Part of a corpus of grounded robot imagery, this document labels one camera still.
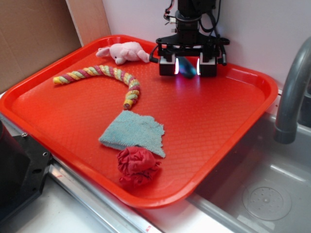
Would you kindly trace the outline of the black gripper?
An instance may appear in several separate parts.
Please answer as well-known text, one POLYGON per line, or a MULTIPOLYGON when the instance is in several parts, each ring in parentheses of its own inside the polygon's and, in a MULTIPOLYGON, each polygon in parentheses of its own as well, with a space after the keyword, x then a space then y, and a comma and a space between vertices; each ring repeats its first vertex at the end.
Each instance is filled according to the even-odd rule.
POLYGON ((171 36, 158 38, 157 54, 160 76, 175 76, 179 72, 179 61, 176 56, 199 57, 196 64, 197 75, 200 77, 216 77, 216 58, 225 53, 224 46, 230 41, 220 36, 204 35, 199 29, 186 30, 176 28, 171 36))

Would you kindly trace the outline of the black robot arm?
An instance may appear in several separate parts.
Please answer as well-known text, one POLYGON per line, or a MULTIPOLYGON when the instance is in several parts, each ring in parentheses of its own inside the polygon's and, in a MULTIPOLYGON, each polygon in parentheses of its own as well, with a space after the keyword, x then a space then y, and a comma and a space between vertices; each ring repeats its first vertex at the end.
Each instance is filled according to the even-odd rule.
POLYGON ((230 41, 217 32, 218 20, 213 15, 213 9, 219 8, 216 0, 180 0, 174 16, 170 9, 165 10, 164 18, 175 20, 174 34, 158 38, 158 58, 150 55, 149 60, 159 64, 161 76, 174 76, 179 71, 186 71, 187 57, 198 59, 194 71, 201 77, 215 77, 217 66, 226 66, 225 46, 230 41))

